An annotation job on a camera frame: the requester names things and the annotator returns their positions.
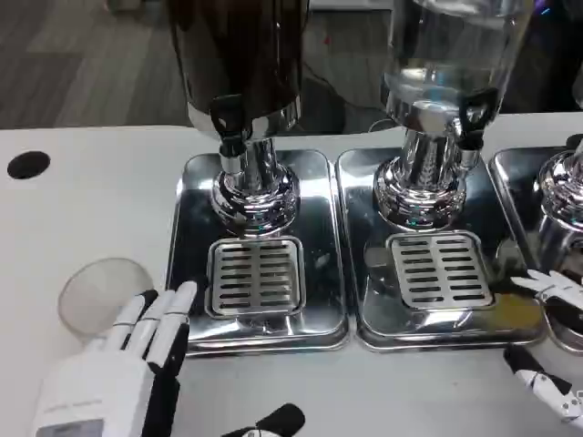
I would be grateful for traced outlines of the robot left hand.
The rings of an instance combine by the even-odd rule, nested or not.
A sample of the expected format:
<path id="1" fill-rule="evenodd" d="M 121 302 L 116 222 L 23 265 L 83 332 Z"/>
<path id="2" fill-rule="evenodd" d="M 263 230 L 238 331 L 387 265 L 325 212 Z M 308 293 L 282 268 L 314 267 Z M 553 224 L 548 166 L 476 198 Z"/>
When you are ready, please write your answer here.
<path id="1" fill-rule="evenodd" d="M 194 281 L 132 297 L 112 326 L 44 378 L 32 436 L 169 436 Z"/>

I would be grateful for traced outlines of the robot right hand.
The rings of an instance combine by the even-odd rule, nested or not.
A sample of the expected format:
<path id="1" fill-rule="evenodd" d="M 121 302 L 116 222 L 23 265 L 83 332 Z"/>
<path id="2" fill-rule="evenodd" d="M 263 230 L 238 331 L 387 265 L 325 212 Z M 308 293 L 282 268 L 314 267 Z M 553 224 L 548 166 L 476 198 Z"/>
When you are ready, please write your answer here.
<path id="1" fill-rule="evenodd" d="M 582 333 L 582 283 L 551 270 L 548 274 L 530 269 L 527 276 L 513 277 L 511 281 L 534 292 L 551 315 L 563 327 Z M 577 429 L 582 428 L 582 398 L 573 391 L 572 384 L 547 372 L 523 346 L 509 345 L 504 360 L 513 374 L 561 420 Z"/>

